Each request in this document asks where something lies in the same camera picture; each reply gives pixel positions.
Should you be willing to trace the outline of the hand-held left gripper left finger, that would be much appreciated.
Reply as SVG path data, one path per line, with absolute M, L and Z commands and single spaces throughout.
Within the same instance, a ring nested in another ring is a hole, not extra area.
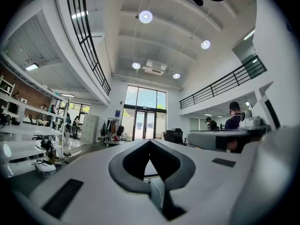
M 83 182 L 65 210 L 60 223 L 68 225 L 162 225 L 164 216 L 146 194 L 125 191 L 109 174 L 109 162 L 137 142 L 127 142 L 88 153 L 44 180 L 30 194 L 29 200 L 42 206 L 69 179 Z

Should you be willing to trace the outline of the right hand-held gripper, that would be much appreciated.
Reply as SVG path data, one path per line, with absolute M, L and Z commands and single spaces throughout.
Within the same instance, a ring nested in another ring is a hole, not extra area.
M 231 130 L 190 131 L 188 142 L 200 149 L 241 153 L 250 142 L 270 132 L 269 125 Z M 233 225 L 259 224 L 281 201 L 297 169 L 297 127 L 283 127 L 266 134 L 258 150 L 246 183 L 231 213 Z

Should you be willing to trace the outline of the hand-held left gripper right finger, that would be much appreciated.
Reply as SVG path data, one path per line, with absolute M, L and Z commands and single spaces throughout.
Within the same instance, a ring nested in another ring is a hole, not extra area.
M 166 141 L 156 145 L 185 155 L 195 164 L 190 180 L 181 188 L 166 192 L 175 208 L 184 213 L 168 220 L 149 213 L 151 225 L 231 225 L 234 205 L 249 173 L 249 146 L 241 154 L 190 148 Z

